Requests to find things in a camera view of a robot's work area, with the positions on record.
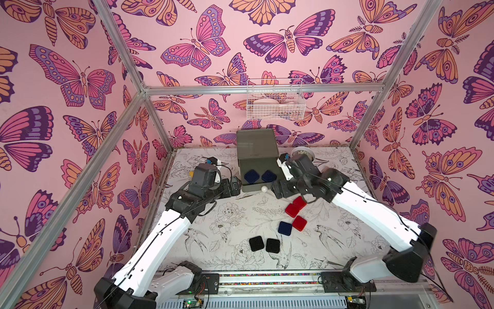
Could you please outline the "blue brooch box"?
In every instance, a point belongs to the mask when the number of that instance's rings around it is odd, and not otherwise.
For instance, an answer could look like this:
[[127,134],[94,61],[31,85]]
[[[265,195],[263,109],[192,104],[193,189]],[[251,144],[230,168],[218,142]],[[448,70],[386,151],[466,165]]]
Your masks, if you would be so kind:
[[293,226],[285,221],[281,221],[278,227],[278,233],[285,236],[291,236]]
[[251,169],[249,170],[248,172],[245,173],[244,175],[244,180],[248,183],[248,184],[254,184],[256,183],[256,181],[260,179],[260,176],[258,174],[257,171],[255,171],[254,169]]
[[277,175],[270,170],[265,171],[261,176],[261,180],[264,183],[271,183],[274,182],[276,179]]

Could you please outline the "blue brooch box front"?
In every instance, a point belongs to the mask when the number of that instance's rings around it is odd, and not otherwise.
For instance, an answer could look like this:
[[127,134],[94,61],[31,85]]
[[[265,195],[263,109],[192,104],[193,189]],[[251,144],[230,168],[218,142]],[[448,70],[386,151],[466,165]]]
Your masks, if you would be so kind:
[[248,172],[245,173],[244,175],[244,180],[248,183],[248,184],[254,184],[256,183],[256,181],[260,179],[260,176],[258,174],[257,171],[255,171],[254,169],[251,169],[249,170]]

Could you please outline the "three-tier drawer cabinet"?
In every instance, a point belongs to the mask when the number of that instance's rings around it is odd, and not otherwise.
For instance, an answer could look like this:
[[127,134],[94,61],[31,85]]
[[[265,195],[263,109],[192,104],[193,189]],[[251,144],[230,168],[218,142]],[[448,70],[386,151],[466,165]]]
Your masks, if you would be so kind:
[[[279,158],[278,144],[272,129],[240,130],[237,132],[237,162],[239,165],[242,191],[245,193],[260,191],[263,187],[271,188],[271,183],[261,180],[262,174],[270,170],[277,175],[276,180],[284,178],[277,164]],[[244,175],[249,170],[258,172],[260,179],[248,184]]]

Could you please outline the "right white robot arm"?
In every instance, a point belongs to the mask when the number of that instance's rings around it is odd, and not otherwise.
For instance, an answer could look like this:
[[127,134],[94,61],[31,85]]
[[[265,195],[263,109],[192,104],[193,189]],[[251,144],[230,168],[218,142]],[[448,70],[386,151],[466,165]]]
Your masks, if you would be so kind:
[[419,281],[437,234],[433,225],[399,215],[337,169],[320,171],[306,154],[284,154],[277,164],[284,175],[271,185],[277,198],[310,194],[323,199],[350,212],[389,244],[388,252],[350,259],[343,269],[349,277],[360,283],[391,276],[407,283]]

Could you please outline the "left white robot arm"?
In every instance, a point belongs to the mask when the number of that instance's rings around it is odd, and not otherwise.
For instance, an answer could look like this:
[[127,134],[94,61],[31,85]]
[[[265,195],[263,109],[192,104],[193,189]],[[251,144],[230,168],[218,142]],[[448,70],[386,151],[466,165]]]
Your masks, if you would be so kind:
[[101,278],[94,288],[97,308],[156,308],[191,287],[201,274],[192,263],[182,263],[156,278],[162,261],[205,207],[239,195],[241,180],[223,178],[216,165],[199,164],[192,180],[170,195],[161,218],[132,258],[112,277]]

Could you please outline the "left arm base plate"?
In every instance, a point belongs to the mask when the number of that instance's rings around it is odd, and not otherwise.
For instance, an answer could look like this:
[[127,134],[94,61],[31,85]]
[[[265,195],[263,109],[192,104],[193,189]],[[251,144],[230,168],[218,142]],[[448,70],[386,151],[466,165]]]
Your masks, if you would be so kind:
[[195,295],[217,295],[219,292],[220,275],[217,273],[202,274],[194,278],[191,286],[178,293],[178,295],[195,296]]

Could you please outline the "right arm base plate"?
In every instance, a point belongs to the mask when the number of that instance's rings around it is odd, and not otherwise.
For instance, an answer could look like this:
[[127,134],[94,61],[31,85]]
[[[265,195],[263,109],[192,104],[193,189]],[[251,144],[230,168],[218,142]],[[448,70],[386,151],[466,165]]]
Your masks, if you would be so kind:
[[322,272],[319,277],[325,293],[359,294],[360,292],[376,292],[374,283],[360,283],[350,274],[342,271]]

